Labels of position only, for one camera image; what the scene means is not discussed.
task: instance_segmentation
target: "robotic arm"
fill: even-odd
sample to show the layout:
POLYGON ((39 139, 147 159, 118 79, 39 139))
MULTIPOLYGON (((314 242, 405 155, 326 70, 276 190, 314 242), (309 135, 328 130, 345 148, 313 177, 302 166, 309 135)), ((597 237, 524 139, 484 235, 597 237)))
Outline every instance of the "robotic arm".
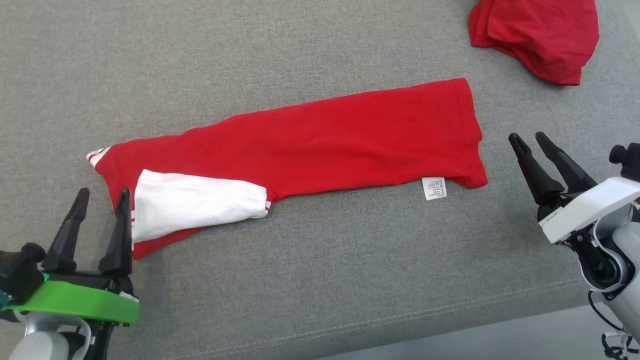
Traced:
POLYGON ((74 261, 88 201, 83 188, 48 252, 35 243, 19 252, 0 251, 0 318, 26 325, 9 360, 105 360, 114 327, 138 322, 140 305, 129 279, 131 193, 120 193, 116 225, 97 272, 76 271, 74 261), (59 332, 62 325, 76 331, 59 332))
MULTIPOLYGON (((616 145, 609 161, 622 164, 620 177, 597 184, 569 155, 544 133, 536 140, 554 163, 567 185, 552 179, 533 158, 531 149, 517 135, 509 142, 538 207, 538 222, 550 243, 568 247, 578 259, 591 293, 601 294, 605 305, 622 322, 613 335, 640 336, 640 144, 628 149, 616 145)), ((602 338, 605 354, 626 359, 626 347, 612 351, 602 338)))

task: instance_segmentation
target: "garment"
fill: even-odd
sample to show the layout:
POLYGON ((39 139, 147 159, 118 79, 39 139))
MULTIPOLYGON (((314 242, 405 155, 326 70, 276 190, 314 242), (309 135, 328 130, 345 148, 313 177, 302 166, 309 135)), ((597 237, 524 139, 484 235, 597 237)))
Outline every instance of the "garment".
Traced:
POLYGON ((469 37, 542 79, 579 85, 600 38, 595 0, 480 0, 469 14, 469 37))
POLYGON ((131 189, 139 259, 199 227, 264 217, 292 195, 431 176, 482 186, 481 139, 468 83, 453 79, 236 115, 87 158, 114 206, 131 189))

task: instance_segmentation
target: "robot arm with green bracket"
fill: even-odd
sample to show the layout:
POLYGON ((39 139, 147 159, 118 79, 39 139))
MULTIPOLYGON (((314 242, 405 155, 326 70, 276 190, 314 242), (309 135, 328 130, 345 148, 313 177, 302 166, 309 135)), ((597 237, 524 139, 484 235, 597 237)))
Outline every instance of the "robot arm with green bracket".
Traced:
POLYGON ((74 254, 88 202, 89 190, 83 188, 48 252, 35 243, 19 252, 0 251, 0 318, 26 325, 9 360, 104 360, 113 328, 138 323, 140 304, 129 278, 131 193, 120 193, 98 271, 79 272, 74 254), (75 326, 76 332, 59 332, 62 325, 75 326))

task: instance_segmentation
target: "white care label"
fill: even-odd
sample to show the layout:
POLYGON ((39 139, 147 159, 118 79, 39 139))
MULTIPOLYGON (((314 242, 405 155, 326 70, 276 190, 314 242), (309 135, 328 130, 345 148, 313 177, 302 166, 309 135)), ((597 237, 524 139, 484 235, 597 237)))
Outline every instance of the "white care label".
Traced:
POLYGON ((444 177, 423 177, 422 187, 427 200, 439 199, 447 196, 447 187, 444 185, 444 177))
POLYGON ((547 224, 547 222, 550 222, 551 219, 553 219, 554 217, 556 217, 556 215, 560 214, 560 211, 562 211, 563 208, 557 208, 553 213, 547 215, 546 218, 540 220, 539 224, 541 228, 545 228, 545 225, 547 224))

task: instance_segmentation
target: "green bracket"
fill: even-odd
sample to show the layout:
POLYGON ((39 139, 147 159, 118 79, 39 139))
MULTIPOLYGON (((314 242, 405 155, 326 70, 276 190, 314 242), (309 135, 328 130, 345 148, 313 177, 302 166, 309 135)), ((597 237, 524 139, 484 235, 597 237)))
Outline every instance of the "green bracket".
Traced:
POLYGON ((37 311, 83 319, 137 324, 140 304, 106 290, 64 281, 45 281, 24 305, 3 310, 37 311))

